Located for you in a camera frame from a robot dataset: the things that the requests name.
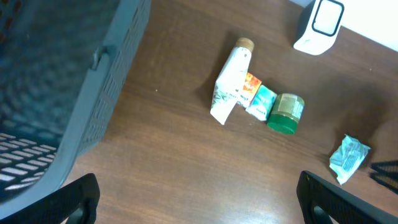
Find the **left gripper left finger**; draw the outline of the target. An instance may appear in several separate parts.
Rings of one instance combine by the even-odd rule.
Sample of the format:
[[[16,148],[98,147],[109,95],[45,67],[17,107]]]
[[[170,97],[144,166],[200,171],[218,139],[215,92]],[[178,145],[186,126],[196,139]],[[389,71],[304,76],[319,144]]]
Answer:
[[[94,224],[99,199],[98,181],[93,173],[89,173],[1,219],[1,224]]]

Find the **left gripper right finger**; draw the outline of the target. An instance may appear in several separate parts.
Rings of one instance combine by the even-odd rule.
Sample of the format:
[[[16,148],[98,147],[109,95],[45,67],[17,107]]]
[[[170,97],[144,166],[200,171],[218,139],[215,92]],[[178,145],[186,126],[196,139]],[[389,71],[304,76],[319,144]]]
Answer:
[[[306,224],[333,222],[397,224],[396,216],[357,198],[307,170],[300,174],[297,197]]]

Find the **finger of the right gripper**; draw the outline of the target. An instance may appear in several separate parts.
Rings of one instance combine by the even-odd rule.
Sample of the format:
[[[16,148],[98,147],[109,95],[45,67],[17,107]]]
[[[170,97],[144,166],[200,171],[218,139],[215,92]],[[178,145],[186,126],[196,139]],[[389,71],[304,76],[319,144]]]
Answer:
[[[397,160],[371,164],[370,178],[397,194]]]

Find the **mint toilet tissue pack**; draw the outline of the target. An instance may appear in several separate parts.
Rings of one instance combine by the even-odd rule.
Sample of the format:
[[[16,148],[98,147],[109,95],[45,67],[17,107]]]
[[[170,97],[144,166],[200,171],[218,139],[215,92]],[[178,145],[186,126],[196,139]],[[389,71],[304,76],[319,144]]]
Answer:
[[[345,135],[341,145],[330,157],[330,169],[337,175],[336,179],[343,185],[357,171],[371,148],[358,139]]]

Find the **green lid jar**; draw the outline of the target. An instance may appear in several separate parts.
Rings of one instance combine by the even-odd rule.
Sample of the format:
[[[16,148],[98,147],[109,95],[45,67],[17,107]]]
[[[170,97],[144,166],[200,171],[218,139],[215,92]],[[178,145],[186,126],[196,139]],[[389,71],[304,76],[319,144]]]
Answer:
[[[279,94],[267,119],[267,126],[282,134],[295,134],[305,102],[291,93]]]

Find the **teal tissue packet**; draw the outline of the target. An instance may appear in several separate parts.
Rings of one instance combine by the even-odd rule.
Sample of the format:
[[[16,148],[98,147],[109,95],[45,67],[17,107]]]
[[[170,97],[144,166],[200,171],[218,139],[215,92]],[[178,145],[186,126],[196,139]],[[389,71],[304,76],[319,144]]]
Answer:
[[[257,118],[259,121],[267,121],[269,113],[277,98],[277,94],[266,86],[261,85],[255,94],[246,112]]]

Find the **white bamboo print tube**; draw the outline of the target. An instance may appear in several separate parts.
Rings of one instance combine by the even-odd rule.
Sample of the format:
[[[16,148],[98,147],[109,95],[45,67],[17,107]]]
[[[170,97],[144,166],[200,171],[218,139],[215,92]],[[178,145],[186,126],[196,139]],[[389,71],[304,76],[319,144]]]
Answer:
[[[252,40],[239,38],[216,79],[210,114],[222,125],[240,98],[253,49]]]

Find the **orange tissue packet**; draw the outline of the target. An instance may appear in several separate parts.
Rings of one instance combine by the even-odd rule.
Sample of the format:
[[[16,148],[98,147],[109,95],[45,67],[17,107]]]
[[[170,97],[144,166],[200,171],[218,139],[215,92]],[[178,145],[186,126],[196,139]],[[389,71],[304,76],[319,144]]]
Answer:
[[[239,91],[238,104],[247,108],[251,104],[261,84],[262,81],[260,79],[247,72],[244,85]]]

